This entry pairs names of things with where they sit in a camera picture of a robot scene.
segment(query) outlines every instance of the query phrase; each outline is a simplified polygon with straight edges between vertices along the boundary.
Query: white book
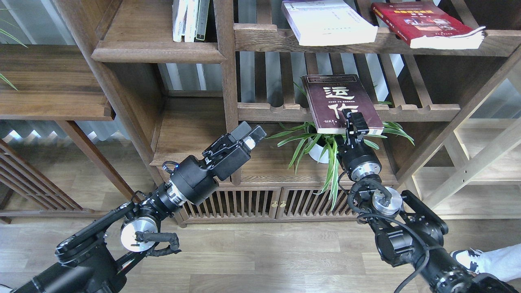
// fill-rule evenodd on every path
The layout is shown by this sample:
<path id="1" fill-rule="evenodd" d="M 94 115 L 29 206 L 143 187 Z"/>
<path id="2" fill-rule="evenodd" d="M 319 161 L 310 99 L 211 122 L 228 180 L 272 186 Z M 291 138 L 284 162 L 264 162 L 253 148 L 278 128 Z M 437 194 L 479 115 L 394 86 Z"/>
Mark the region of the white book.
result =
<path id="1" fill-rule="evenodd" d="M 197 31 L 197 15 L 199 14 L 199 0 L 188 0 L 185 42 L 194 42 Z"/>
<path id="2" fill-rule="evenodd" d="M 184 26 L 187 19 L 187 0 L 173 0 L 172 5 L 172 32 L 173 41 L 181 42 L 184 35 Z"/>
<path id="3" fill-rule="evenodd" d="M 378 31 L 343 0 L 282 1 L 282 12 L 301 46 L 372 43 Z"/>

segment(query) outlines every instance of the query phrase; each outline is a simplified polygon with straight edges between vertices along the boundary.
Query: spider plant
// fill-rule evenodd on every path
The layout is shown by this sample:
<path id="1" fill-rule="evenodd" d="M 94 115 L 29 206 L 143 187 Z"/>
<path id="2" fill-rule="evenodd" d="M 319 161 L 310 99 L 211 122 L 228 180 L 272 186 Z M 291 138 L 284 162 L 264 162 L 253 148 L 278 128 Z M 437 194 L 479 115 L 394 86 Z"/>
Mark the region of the spider plant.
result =
<path id="1" fill-rule="evenodd" d="M 0 21 L 5 22 L 5 23 L 9 24 L 10 26 L 16 27 L 16 25 L 14 25 L 14 24 L 12 24 L 12 23 L 10 23 L 10 22 L 2 19 L 2 18 L 0 18 Z M 20 42 L 15 36 L 13 36 L 12 34 L 8 33 L 6 30 L 4 30 L 2 28 L 0 28 L 0 34 L 3 34 L 5 36 L 13 39 L 18 44 L 20 44 L 20 45 L 22 45 L 22 46 L 27 48 L 27 46 L 25 46 L 22 42 Z M 7 82 L 8 85 L 10 85 L 13 89 L 18 91 L 18 89 L 1 73 L 0 73 L 0 79 L 2 79 L 3 81 Z"/>

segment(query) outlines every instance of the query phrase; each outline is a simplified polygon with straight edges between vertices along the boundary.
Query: robotic arm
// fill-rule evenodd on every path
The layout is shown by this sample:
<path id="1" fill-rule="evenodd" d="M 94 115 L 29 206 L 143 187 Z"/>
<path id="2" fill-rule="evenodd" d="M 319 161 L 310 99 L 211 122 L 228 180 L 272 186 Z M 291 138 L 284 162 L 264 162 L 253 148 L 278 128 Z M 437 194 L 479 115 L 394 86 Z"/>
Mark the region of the robotic arm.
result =
<path id="1" fill-rule="evenodd" d="M 369 224 L 375 233 L 376 247 L 383 261 L 391 266 L 411 264 L 415 271 L 396 289 L 399 292 L 421 274 L 432 292 L 517 292 L 512 286 L 490 274 L 473 277 L 443 248 L 447 224 L 412 192 L 384 187 L 378 176 L 381 164 L 374 151 L 363 142 L 369 132 L 361 113 L 344 110 L 348 123 L 345 141 L 336 137 L 338 160 L 344 172 L 355 182 L 348 204 L 358 213 L 358 222 Z M 406 212 L 406 203 L 414 213 Z"/>
<path id="2" fill-rule="evenodd" d="M 178 253 L 175 233 L 160 233 L 161 221 L 190 201 L 201 204 L 218 186 L 250 159 L 250 152 L 266 136 L 264 130 L 243 122 L 203 152 L 203 159 L 165 162 L 170 180 L 161 184 L 141 203 L 129 201 L 61 242 L 55 251 L 58 262 L 33 277 L 15 293 L 112 293 L 120 292 L 125 275 L 146 256 Z M 130 252 L 115 260 L 108 251 L 105 232 L 124 218 L 121 243 Z M 155 250 L 159 242 L 167 248 Z"/>
<path id="3" fill-rule="evenodd" d="M 337 159 L 344 170 L 339 186 L 348 194 L 352 211 L 359 214 L 359 223 L 368 224 L 375 233 L 382 260 L 393 267 L 409 263 L 415 268 L 395 292 L 421 274 L 436 293 L 518 293 L 492 275 L 473 277 L 449 256 L 443 248 L 447 224 L 410 191 L 399 194 L 381 184 L 381 164 L 363 141 L 368 133 L 363 116 L 345 110 L 344 115 L 348 122 L 346 139 L 336 137 Z M 144 201 L 129 201 L 64 240 L 56 247 L 58 262 L 11 293 L 120 292 L 127 280 L 125 275 L 143 258 L 180 252 L 177 235 L 160 232 L 161 221 L 187 201 L 201 204 L 217 188 L 214 177 L 224 180 L 240 168 L 265 135 L 260 126 L 251 130 L 242 123 L 206 149 L 202 160 L 189 156 L 180 164 L 165 162 L 168 182 Z M 349 192 L 340 185 L 345 174 L 355 182 Z M 403 203 L 414 213 L 406 212 Z M 130 252 L 115 260 L 104 237 L 109 226 L 122 218 L 121 242 Z M 170 245 L 155 250 L 159 242 Z"/>

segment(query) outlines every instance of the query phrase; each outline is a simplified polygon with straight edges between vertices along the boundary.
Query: brown book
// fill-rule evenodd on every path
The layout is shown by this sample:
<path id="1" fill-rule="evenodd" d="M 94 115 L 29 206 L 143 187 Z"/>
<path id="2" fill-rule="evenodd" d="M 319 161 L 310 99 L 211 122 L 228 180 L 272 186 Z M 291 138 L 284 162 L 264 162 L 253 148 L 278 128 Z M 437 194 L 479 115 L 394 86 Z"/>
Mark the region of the brown book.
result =
<path id="1" fill-rule="evenodd" d="M 369 134 L 382 133 L 382 120 L 357 75 L 304 75 L 302 82 L 318 133 L 345 134 L 343 109 L 361 112 Z"/>

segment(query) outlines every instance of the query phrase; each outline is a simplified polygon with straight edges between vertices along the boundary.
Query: person's leg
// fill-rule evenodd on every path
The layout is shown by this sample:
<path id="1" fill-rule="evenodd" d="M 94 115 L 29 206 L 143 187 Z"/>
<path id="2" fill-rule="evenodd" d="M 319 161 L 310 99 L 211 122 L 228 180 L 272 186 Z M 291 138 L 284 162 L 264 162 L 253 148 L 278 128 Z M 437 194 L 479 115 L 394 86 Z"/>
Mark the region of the person's leg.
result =
<path id="1" fill-rule="evenodd" d="M 476 273 L 489 273 L 503 282 L 521 278 L 521 243 L 483 252 L 476 262 Z"/>

